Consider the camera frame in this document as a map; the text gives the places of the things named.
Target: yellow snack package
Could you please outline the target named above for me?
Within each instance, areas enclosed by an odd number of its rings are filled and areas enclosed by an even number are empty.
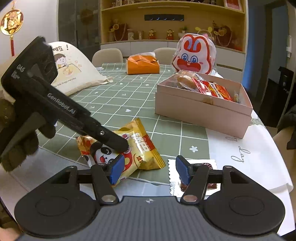
[[[129,144],[128,150],[122,153],[125,157],[125,167],[118,182],[129,177],[138,168],[151,170],[165,167],[164,161],[139,118],[126,124],[118,131],[114,131],[114,133],[125,138]],[[81,154],[90,157],[89,167],[100,162],[110,163],[119,154],[90,136],[79,136],[76,141]]]

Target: blue gripper pad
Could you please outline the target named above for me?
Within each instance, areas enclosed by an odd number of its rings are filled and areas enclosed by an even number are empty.
[[[188,172],[188,166],[180,159],[179,156],[176,157],[176,169],[180,175],[180,179],[186,186],[190,183],[190,175]]]
[[[118,155],[114,161],[111,162],[111,173],[109,175],[109,181],[111,185],[115,185],[124,170],[124,156]]]

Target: pink box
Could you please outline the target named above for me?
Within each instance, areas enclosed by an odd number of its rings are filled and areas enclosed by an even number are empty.
[[[206,81],[224,86],[232,98],[238,94],[240,104],[176,88],[177,76],[173,75],[157,85],[155,113],[243,138],[253,110],[244,87],[231,80],[199,75]]]

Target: green checkered tablecloth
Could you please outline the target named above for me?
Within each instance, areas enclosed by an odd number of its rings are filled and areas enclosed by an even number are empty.
[[[114,77],[114,82],[89,87],[71,98],[88,109],[93,118],[110,130],[117,130],[139,117],[152,142],[166,163],[159,170],[137,170],[131,177],[154,183],[169,184],[168,158],[181,154],[185,158],[209,159],[209,145],[206,129],[155,114],[155,92],[157,84],[170,77],[174,70],[161,65],[159,74],[127,75],[125,63],[103,64],[102,75]],[[57,134],[48,140],[39,134],[39,144],[58,156],[87,166],[77,148],[77,133],[58,123]],[[190,150],[199,147],[198,152]]]

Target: black circular disc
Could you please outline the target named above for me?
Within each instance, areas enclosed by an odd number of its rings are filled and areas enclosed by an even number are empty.
[[[285,216],[280,199],[265,189],[240,185],[208,197],[204,211],[219,229],[236,235],[255,236],[279,228]]]
[[[28,193],[15,206],[22,230],[37,237],[63,237],[87,226],[96,206],[86,193],[56,185]]]

